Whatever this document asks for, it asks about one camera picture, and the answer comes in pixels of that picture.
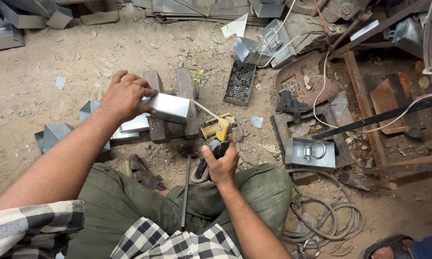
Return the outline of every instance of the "brown sandal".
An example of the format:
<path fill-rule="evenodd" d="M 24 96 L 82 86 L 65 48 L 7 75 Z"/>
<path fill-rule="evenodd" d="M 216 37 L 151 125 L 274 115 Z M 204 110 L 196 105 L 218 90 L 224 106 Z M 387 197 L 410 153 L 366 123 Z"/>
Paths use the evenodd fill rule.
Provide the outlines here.
<path fill-rule="evenodd" d="M 161 178 L 161 176 L 159 175 L 155 176 L 149 170 L 147 170 L 138 155 L 131 155 L 130 168 L 133 178 L 147 188 L 160 191 L 164 191 L 167 189 L 162 183 L 163 178 Z"/>

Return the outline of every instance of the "black rubber cable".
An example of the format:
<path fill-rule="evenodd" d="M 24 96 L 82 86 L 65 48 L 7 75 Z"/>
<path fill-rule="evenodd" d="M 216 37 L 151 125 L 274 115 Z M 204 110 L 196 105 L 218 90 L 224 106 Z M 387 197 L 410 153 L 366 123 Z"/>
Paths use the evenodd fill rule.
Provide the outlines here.
<path fill-rule="evenodd" d="M 327 203 L 321 199 L 302 196 L 302 193 L 300 192 L 298 186 L 293 184 L 293 188 L 298 193 L 298 197 L 295 197 L 293 202 L 291 203 L 291 205 L 290 205 L 291 209 L 297 215 L 297 217 L 301 221 L 303 221 L 304 224 L 309 229 L 311 229 L 311 232 L 308 232 L 308 233 L 291 233 L 288 231 L 284 231 L 283 232 L 283 239 L 285 241 L 287 241 L 288 243 L 298 244 L 298 243 L 303 243 L 305 240 L 307 240 L 307 239 L 309 239 L 315 235 L 318 235 L 318 236 L 321 236 L 324 238 L 324 240 L 320 242 L 320 246 L 322 247 L 322 246 L 328 244 L 330 241 L 339 241 L 339 240 L 346 240 L 346 239 L 353 238 L 353 237 L 357 236 L 363 230 L 363 227 L 365 225 L 365 218 L 364 218 L 363 212 L 361 211 L 361 209 L 359 209 L 354 204 L 354 202 L 352 201 L 352 197 L 349 195 L 349 192 L 347 191 L 347 189 L 337 179 L 335 179 L 332 175 L 330 175 L 324 171 L 321 171 L 321 170 L 308 169 L 308 168 L 293 168 L 293 169 L 289 169 L 286 171 L 288 173 L 313 172 L 313 173 L 318 173 L 320 175 L 323 175 L 323 176 L 327 177 L 328 179 L 330 179 L 332 182 L 334 182 L 334 184 L 337 185 L 344 192 L 344 195 L 349 202 L 348 203 L 340 203 L 338 205 L 331 206 L 329 203 Z M 310 200 L 318 201 L 318 202 L 324 204 L 328 208 L 328 210 L 318 220 L 316 226 L 314 226 L 314 227 L 311 226 L 309 224 L 309 222 L 307 222 L 302 217 L 302 213 L 305 213 L 305 203 L 309 202 Z M 299 213 L 297 211 L 297 209 L 295 208 L 295 203 L 300 203 L 300 205 L 302 206 L 302 211 L 301 211 L 302 213 Z M 349 222 L 347 223 L 346 228 L 339 235 L 335 235 L 337 221 L 338 221 L 336 214 L 335 214 L 335 210 L 340 209 L 340 208 L 344 208 L 344 207 L 350 208 L 350 211 L 351 211 L 350 219 L 349 219 Z M 360 214 L 360 219 L 359 219 L 358 225 L 355 226 L 355 230 L 350 232 L 351 228 L 354 225 L 355 210 L 357 210 L 357 212 Z M 328 218 L 329 215 L 331 215 L 331 218 L 333 220 L 333 227 L 328 234 L 325 234 L 325 233 L 319 231 L 318 228 L 320 226 L 322 226 L 323 222 Z M 316 248 L 315 245 L 310 245 L 310 246 L 307 245 L 307 247 L 308 248 Z"/>

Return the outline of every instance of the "spanner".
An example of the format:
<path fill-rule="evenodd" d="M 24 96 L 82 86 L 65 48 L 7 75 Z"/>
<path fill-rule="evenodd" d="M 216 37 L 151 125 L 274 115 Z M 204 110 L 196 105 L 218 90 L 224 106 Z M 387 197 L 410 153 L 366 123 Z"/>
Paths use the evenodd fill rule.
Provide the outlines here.
<path fill-rule="evenodd" d="M 319 22 L 317 22 L 317 21 L 314 21 L 314 20 L 312 20 L 311 18 L 307 18 L 307 23 L 308 24 L 315 24 L 315 25 L 318 25 L 318 26 L 321 26 L 321 27 L 324 27 L 324 25 L 322 24 L 322 23 L 319 23 Z M 336 30 L 334 29 L 332 29 L 331 27 L 329 27 L 328 26 L 328 29 L 331 31 L 331 32 L 336 32 Z"/>

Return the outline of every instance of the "olive green pants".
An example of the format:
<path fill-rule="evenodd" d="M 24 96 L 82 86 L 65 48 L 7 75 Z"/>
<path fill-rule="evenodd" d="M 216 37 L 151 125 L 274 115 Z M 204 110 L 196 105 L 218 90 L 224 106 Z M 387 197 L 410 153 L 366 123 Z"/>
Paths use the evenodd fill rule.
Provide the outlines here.
<path fill-rule="evenodd" d="M 243 197 L 278 237 L 282 235 L 291 201 L 291 178 L 273 164 L 258 165 L 235 174 Z M 125 232 L 141 217 L 169 235 L 180 230 L 184 187 L 166 197 L 104 164 L 94 164 L 80 200 L 85 202 L 85 228 L 70 241 L 67 259 L 107 258 Z M 185 230 L 197 235 L 219 224 L 241 251 L 224 201 L 214 183 L 190 184 Z"/>

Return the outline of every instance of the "checkered shirt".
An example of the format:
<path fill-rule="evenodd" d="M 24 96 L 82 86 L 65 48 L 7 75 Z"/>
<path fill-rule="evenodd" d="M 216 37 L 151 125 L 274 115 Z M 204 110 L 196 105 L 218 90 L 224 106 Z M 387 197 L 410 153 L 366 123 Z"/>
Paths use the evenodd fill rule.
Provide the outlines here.
<path fill-rule="evenodd" d="M 50 259 L 66 255 L 69 241 L 83 229 L 83 202 L 61 201 L 0 211 L 0 258 Z M 171 236 L 146 218 L 120 239 L 109 259 L 242 259 L 219 226 L 202 235 L 177 231 Z"/>

